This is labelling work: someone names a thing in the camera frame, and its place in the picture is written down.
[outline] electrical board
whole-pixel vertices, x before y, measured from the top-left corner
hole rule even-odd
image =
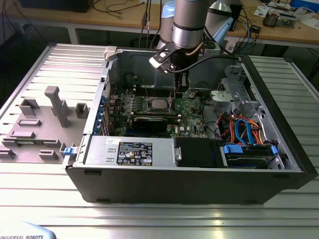
[[[207,137],[201,118],[203,104],[196,92],[189,90],[181,98],[171,97],[169,91],[143,89],[117,89],[115,93],[106,105],[113,136]]]

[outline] power supply label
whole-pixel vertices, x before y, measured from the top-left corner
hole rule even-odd
[[[118,165],[151,166],[153,162],[152,143],[120,142]]]

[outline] blue cable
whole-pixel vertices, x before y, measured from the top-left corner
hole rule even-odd
[[[253,136],[251,135],[251,129],[250,129],[249,123],[248,123],[246,120],[244,120],[244,119],[239,119],[239,120],[236,122],[236,124],[235,124],[235,134],[236,134],[236,137],[238,138],[238,140],[239,140],[240,142],[243,143],[244,146],[247,146],[246,142],[239,136],[239,132],[238,132],[238,126],[239,126],[239,124],[240,124],[241,121],[244,122],[245,125],[246,125],[246,127],[247,127],[247,135],[248,135],[249,143],[250,143],[250,144],[255,144],[255,140],[254,140]]]
[[[249,27],[248,27],[248,25],[247,25],[246,23],[244,23],[243,21],[239,21],[239,22],[241,22],[242,24],[244,24],[244,25],[246,26],[246,28],[247,28],[247,34],[248,34],[247,44],[246,44],[246,46],[245,46],[243,52],[241,53],[241,54],[243,55],[243,54],[245,53],[246,49],[247,49],[248,44],[249,44],[249,40],[250,40],[250,30],[249,30]]]

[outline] desk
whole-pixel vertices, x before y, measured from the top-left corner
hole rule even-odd
[[[111,16],[105,12],[99,12],[90,8],[87,13],[46,10],[35,8],[22,8],[18,0],[15,0],[22,13],[35,25],[57,26],[65,27],[69,31],[70,40],[72,44],[78,44],[78,36],[76,29],[94,29],[105,31],[122,31],[122,32],[141,32],[141,21],[145,11],[146,5],[136,6],[122,11],[122,18]],[[108,0],[108,4],[119,3],[123,1]],[[117,10],[128,6],[139,4],[139,0],[131,0],[126,4],[111,7]],[[151,24],[150,33],[155,34],[159,28],[160,22],[160,5],[152,4],[151,7]],[[97,9],[105,10],[104,0],[99,1],[95,7]],[[6,9],[10,20],[15,23],[25,24],[26,20],[15,8],[12,0],[7,0]]]
[[[118,3],[118,0],[108,0],[109,4]],[[139,0],[132,0],[123,5],[123,7],[138,4]],[[254,16],[253,7],[261,5],[259,0],[243,0],[244,8],[246,8],[247,16],[253,24],[262,27],[260,36],[257,40],[258,43],[285,45],[285,46],[298,46],[298,47],[311,47],[319,48],[319,31],[300,22],[297,22],[295,28],[285,27],[264,27],[262,18]],[[152,4],[151,7],[151,25],[150,33],[157,32],[159,27],[159,4]],[[98,9],[105,9],[104,1],[96,4]],[[31,9],[21,8],[23,14],[33,23],[39,25],[59,26],[66,27],[69,31],[72,44],[78,44],[78,37],[76,34],[77,28],[82,29],[95,29],[107,31],[123,31],[123,32],[140,32],[141,20],[145,11],[145,5],[133,7],[123,11],[123,19],[111,16],[104,12],[98,12],[91,8],[87,13],[77,13],[68,11],[56,11],[45,9]],[[7,13],[10,19],[17,23],[26,23],[20,13],[16,10],[11,0],[7,0]],[[235,43],[244,37],[246,32],[241,24],[237,24],[235,31],[228,32],[226,40],[230,43]]]
[[[262,3],[259,0],[243,0],[243,3],[247,17],[252,21],[252,24],[262,28],[257,43],[319,48],[318,30],[304,25],[299,21],[294,28],[280,26],[272,28],[263,26],[263,18],[253,15],[255,8],[262,5]],[[236,43],[240,40],[240,37],[243,38],[245,35],[246,32],[242,24],[237,23],[235,30],[228,32],[225,40]]]

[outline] blue drive bracket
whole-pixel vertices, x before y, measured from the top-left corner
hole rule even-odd
[[[225,146],[223,146],[223,149],[225,154],[244,153],[242,146],[237,144],[226,144]]]

